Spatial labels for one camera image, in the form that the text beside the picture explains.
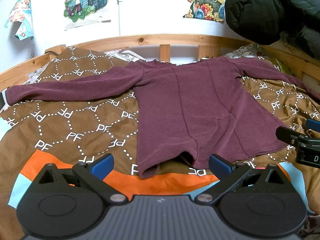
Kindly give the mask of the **maroon long-sleeve shirt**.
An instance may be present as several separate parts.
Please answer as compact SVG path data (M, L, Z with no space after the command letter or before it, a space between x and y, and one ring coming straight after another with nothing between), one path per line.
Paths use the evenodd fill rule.
M136 61L101 75L12 86L5 98L9 105L24 100L93 101L133 90L139 106L138 172L146 179L162 162L179 155L194 168L205 169L213 153L236 161L285 148L276 138L283 123L245 90L243 76L281 80L319 100L298 78L263 60L226 56L181 66Z

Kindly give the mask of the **orange blue pink cloth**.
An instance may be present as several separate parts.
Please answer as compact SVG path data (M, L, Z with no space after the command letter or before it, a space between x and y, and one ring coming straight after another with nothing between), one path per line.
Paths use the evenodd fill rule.
M64 163L56 156L36 150L19 172L13 185L8 205L16 208L26 193L31 182L35 179L44 165L54 163L57 168L71 168L73 165ZM167 173L155 175L149 179L136 176L137 165L133 164L131 175L111 171L104 182L131 198L134 194L144 195L177 195L188 194L195 198L198 194L215 185L219 180L206 170L189 168L187 174Z

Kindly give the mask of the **lime green cloth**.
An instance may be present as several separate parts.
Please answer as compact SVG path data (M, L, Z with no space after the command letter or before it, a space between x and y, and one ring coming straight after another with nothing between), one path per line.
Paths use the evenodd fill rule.
M275 64L275 68L277 70L279 70L280 72L287 74L287 75L291 75L293 76L294 73L291 71L291 69L289 67L287 67L285 64L283 64L281 61L279 61L278 59L274 58L276 64Z

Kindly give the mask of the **black puffy jacket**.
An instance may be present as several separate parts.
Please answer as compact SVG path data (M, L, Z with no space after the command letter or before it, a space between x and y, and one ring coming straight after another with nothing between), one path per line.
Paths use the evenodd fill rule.
M262 45L284 38L319 59L319 0L226 0L228 26Z

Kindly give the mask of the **small blue anime poster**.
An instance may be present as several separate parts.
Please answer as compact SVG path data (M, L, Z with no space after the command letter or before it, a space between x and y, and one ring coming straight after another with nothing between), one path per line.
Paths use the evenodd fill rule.
M34 38L31 0L17 0L4 27L7 28L9 24L14 22L20 23L20 26L15 33L16 38L20 41L25 40L26 38Z

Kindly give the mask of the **anime girl poster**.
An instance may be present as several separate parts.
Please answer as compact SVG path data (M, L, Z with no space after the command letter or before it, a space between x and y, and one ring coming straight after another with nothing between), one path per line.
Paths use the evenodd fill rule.
M94 23L110 22L102 11L108 0L65 0L64 16L70 20L65 30Z

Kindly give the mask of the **wooden bed frame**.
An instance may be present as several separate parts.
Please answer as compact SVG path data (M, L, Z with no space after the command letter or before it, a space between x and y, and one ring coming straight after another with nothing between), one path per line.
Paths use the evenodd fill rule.
M170 61L171 45L197 46L197 58L217 57L222 48L238 49L250 44L251 41L235 38L199 35L199 34L149 34L135 36L120 36L76 44L76 47L95 51L110 51L115 49L128 49L137 46L159 46L160 60ZM270 46L263 46L267 54L280 60L290 67L295 76L313 86L319 91L316 82L319 81L319 61L313 59L303 51L285 46L280 41ZM46 50L46 53L31 60L20 63L1 73L1 90L13 85L19 85L27 80L28 74L50 62L55 56L61 54L66 45L59 45Z

